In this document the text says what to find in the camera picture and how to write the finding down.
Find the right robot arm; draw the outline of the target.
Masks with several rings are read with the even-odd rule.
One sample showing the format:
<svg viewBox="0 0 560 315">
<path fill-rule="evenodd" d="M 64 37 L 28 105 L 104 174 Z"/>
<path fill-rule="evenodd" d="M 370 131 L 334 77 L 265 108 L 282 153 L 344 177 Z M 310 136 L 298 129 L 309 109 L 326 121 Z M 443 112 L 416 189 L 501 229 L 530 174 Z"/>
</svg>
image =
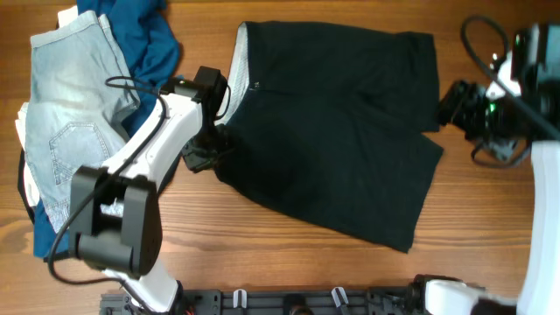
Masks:
<svg viewBox="0 0 560 315">
<path fill-rule="evenodd" d="M 486 64 L 474 51 L 467 28 L 482 22 L 502 39 L 504 53 Z M 535 208 L 528 268 L 520 296 L 506 299 L 444 276 L 418 275 L 400 303 L 412 314 L 557 314 L 559 312 L 559 26 L 533 24 L 508 39 L 490 17 L 474 15 L 461 25 L 466 52 L 491 79 L 488 88 L 455 82 L 440 102 L 437 119 L 453 124 L 486 151 L 495 168 L 532 164 Z"/>
</svg>

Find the blue t-shirt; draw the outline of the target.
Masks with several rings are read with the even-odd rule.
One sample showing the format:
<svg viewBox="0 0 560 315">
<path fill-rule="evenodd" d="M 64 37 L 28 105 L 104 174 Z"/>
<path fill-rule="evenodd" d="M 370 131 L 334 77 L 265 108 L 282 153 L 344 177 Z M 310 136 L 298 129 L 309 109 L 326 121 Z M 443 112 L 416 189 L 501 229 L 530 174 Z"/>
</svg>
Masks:
<svg viewBox="0 0 560 315">
<path fill-rule="evenodd" d="M 161 12 L 163 1 L 79 1 L 78 16 L 93 11 L 107 17 L 116 43 L 122 51 L 129 73 L 117 77 L 124 83 L 133 77 L 149 87 L 161 87 L 172 75 L 179 62 L 179 42 Z M 133 137 L 154 109 L 157 98 L 153 94 L 137 94 L 140 105 L 122 121 L 128 137 Z"/>
</svg>

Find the black garment under pile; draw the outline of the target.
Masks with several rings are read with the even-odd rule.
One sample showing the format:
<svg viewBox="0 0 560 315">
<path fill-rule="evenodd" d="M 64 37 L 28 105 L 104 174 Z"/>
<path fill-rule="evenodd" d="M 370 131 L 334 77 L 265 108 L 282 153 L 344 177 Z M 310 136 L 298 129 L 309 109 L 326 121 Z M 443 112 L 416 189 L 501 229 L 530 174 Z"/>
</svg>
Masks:
<svg viewBox="0 0 560 315">
<path fill-rule="evenodd" d="M 171 163 L 171 169 L 164 175 L 162 185 L 157 190 L 157 196 L 165 189 L 174 177 L 174 173 L 179 165 L 179 156 L 176 156 Z M 118 188 L 120 193 L 132 186 L 135 188 L 147 188 L 148 180 L 138 178 L 124 178 L 120 179 L 112 185 L 113 188 Z M 53 243 L 57 233 L 54 231 L 53 224 L 50 222 L 46 213 L 45 207 L 39 195 L 39 189 L 35 184 L 31 171 L 25 162 L 25 151 L 22 149 L 20 152 L 18 164 L 18 178 L 17 189 L 20 197 L 24 203 L 25 210 L 33 224 L 33 255 L 37 258 L 43 259 L 47 263 L 48 256 L 51 252 Z M 124 198 L 116 197 L 111 205 L 100 204 L 99 208 L 103 215 L 122 218 L 124 209 Z M 68 235 L 65 233 L 57 247 L 54 261 L 61 261 L 72 258 L 68 252 Z"/>
</svg>

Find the light denim shorts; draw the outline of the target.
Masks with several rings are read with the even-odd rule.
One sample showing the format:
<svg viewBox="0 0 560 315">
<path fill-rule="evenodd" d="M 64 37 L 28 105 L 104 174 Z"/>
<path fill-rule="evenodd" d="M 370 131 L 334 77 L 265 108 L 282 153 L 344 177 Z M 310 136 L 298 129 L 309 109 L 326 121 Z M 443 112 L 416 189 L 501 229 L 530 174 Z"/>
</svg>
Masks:
<svg viewBox="0 0 560 315">
<path fill-rule="evenodd" d="M 104 82 L 128 73 L 107 17 L 91 10 L 31 37 L 24 150 L 54 230 L 68 218 L 77 169 L 101 166 L 127 142 L 121 124 L 139 107 L 139 98 Z"/>
</svg>

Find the black shorts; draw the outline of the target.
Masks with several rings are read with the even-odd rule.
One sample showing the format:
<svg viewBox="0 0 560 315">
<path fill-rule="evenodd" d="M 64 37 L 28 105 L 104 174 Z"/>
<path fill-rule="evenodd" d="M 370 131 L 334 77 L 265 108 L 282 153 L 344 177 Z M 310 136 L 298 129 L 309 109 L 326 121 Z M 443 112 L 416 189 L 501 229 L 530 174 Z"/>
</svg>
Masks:
<svg viewBox="0 0 560 315">
<path fill-rule="evenodd" d="M 244 22 L 217 178 L 290 217 L 407 252 L 442 148 L 429 33 Z"/>
</svg>

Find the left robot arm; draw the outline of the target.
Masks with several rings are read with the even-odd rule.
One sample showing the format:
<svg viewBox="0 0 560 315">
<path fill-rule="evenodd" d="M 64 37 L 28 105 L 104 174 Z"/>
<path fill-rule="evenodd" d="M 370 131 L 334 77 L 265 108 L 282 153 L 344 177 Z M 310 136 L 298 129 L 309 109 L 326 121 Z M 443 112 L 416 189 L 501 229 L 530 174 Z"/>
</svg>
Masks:
<svg viewBox="0 0 560 315">
<path fill-rule="evenodd" d="M 118 282 L 132 314 L 193 313 L 181 283 L 158 258 L 158 196 L 177 158 L 197 173 L 231 152 L 231 136 L 218 122 L 228 109 L 222 103 L 228 91 L 227 79 L 211 67 L 200 67 L 193 80 L 170 78 L 129 142 L 101 167 L 82 166 L 73 175 L 69 255 Z"/>
</svg>

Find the white garment in pile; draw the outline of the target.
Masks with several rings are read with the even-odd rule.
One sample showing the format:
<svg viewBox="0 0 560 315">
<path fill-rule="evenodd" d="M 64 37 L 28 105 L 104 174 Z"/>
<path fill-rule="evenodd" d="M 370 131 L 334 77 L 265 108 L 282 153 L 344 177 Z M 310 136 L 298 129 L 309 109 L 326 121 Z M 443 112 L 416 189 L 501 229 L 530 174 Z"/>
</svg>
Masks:
<svg viewBox="0 0 560 315">
<path fill-rule="evenodd" d="M 78 8 L 73 6 L 69 9 L 58 12 L 59 27 L 68 25 L 78 17 Z M 25 122 L 27 116 L 28 103 L 24 102 L 20 110 L 17 112 L 17 119 L 15 120 L 15 127 L 19 141 L 22 148 L 25 147 Z M 23 154 L 23 200 L 27 202 L 29 207 L 35 207 L 39 203 L 40 195 L 39 189 L 32 177 L 31 170 L 25 162 L 25 154 Z"/>
</svg>

